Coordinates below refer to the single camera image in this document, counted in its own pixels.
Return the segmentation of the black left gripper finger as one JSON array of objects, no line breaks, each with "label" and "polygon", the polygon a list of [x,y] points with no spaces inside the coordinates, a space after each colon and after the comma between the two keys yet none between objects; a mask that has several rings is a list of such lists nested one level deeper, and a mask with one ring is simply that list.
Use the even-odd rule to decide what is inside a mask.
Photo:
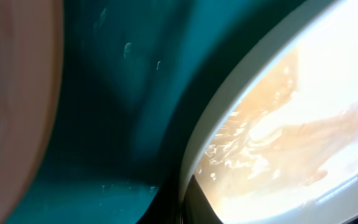
[{"label": "black left gripper finger", "polygon": [[223,224],[215,214],[200,185],[192,176],[181,210],[183,224]]}]

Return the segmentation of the white plate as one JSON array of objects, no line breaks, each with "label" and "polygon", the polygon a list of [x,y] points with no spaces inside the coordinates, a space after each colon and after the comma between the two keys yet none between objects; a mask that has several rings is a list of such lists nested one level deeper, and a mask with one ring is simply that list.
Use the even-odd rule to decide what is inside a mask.
[{"label": "white plate", "polygon": [[358,223],[358,0],[306,1],[233,68],[180,167],[222,223]]}]

